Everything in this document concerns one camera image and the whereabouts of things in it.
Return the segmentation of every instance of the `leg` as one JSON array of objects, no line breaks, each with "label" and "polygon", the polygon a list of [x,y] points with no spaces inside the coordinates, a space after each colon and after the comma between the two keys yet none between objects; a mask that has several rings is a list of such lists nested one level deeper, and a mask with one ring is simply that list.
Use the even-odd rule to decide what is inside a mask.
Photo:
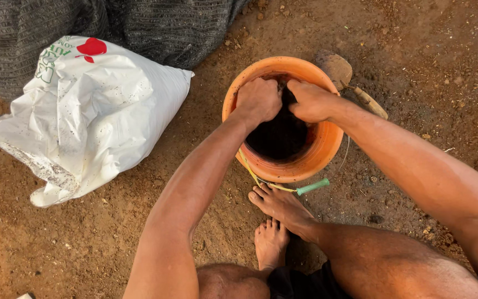
[{"label": "leg", "polygon": [[196,270],[202,299],[269,299],[267,277],[276,267],[285,265],[289,231],[271,219],[256,228],[254,243],[259,271],[233,264],[213,264]]},{"label": "leg", "polygon": [[254,187],[250,200],[328,256],[354,298],[478,298],[478,280],[458,263],[402,234],[318,223],[289,192]]}]

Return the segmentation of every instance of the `red logo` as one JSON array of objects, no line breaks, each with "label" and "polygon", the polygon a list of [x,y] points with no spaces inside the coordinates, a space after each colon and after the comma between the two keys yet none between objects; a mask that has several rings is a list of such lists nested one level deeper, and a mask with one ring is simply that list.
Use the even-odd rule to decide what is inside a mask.
[{"label": "red logo", "polygon": [[75,58],[84,56],[84,60],[89,63],[94,63],[92,56],[106,53],[106,44],[102,40],[90,37],[83,45],[77,46],[76,50],[84,55],[78,55],[75,56]]}]

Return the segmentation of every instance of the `orange bucket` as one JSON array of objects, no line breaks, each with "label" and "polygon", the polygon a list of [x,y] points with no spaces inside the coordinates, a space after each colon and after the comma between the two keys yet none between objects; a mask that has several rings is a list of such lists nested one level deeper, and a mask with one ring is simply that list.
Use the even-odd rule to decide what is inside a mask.
[{"label": "orange bucket", "polygon": [[[340,95],[329,77],[312,63],[286,56],[265,58],[250,65],[235,78],[224,99],[222,121],[234,111],[237,91],[242,85],[258,77],[281,74]],[[319,172],[333,159],[341,145],[343,133],[341,128],[329,121],[309,126],[307,139],[311,141],[310,146],[287,160],[262,157],[246,143],[241,145],[241,150],[252,171],[262,179],[281,183],[301,181]],[[235,157],[246,167],[239,153]]]}]

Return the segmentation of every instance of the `green handle grip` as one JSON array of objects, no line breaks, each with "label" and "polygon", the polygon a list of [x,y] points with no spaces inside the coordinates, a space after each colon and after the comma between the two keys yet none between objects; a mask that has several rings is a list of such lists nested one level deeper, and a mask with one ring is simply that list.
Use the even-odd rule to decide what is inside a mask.
[{"label": "green handle grip", "polygon": [[313,191],[315,189],[318,189],[318,188],[321,188],[321,187],[324,187],[324,186],[329,186],[329,180],[328,179],[323,179],[323,180],[318,181],[314,184],[307,185],[306,187],[296,188],[296,193],[298,193],[298,196],[300,196],[300,195],[302,195],[306,192]]}]

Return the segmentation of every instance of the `yellow string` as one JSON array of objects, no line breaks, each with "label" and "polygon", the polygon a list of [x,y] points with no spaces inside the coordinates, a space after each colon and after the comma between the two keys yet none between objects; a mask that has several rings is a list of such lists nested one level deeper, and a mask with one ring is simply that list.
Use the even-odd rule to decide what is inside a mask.
[{"label": "yellow string", "polygon": [[245,156],[243,155],[243,151],[239,148],[239,155],[241,156],[241,159],[243,159],[243,162],[246,166],[246,169],[248,169],[248,172],[250,173],[250,175],[252,176],[252,178],[254,178],[254,180],[256,181],[256,184],[261,188],[261,184],[259,184],[259,181],[263,181],[265,184],[267,185],[270,185],[274,188],[277,188],[277,189],[280,189],[280,190],[284,190],[284,191],[287,191],[287,192],[297,192],[297,190],[295,189],[289,189],[289,188],[285,188],[285,187],[281,187],[281,186],[278,186],[278,185],[275,185],[275,184],[272,184],[270,182],[267,182],[267,181],[264,181],[262,179],[260,179],[253,171],[252,169],[250,169],[250,166],[248,165],[248,162],[246,161],[246,158]]}]

